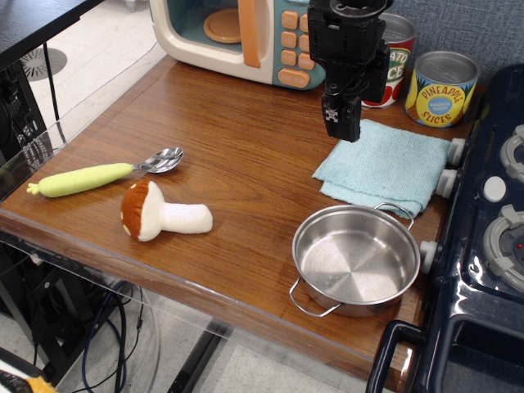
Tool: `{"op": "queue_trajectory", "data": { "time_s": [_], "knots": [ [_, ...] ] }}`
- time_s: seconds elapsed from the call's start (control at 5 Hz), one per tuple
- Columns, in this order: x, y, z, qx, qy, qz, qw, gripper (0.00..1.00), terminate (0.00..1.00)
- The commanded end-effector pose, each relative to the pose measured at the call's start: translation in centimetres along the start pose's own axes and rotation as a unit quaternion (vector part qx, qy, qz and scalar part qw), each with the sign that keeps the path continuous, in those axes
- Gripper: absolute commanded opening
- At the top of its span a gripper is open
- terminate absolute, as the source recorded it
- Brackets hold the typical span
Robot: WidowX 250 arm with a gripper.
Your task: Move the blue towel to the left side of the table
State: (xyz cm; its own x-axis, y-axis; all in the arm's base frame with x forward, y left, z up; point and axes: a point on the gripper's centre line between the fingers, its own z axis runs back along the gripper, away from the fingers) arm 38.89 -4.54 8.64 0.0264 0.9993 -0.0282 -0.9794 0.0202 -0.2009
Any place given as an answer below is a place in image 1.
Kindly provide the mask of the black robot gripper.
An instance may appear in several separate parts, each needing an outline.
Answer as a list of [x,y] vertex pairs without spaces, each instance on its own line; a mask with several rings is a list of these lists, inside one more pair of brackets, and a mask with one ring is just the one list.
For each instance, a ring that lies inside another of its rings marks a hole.
[[361,99],[380,102],[386,90],[390,48],[381,14],[392,1],[311,1],[309,52],[324,69],[322,113],[327,134],[360,138]]

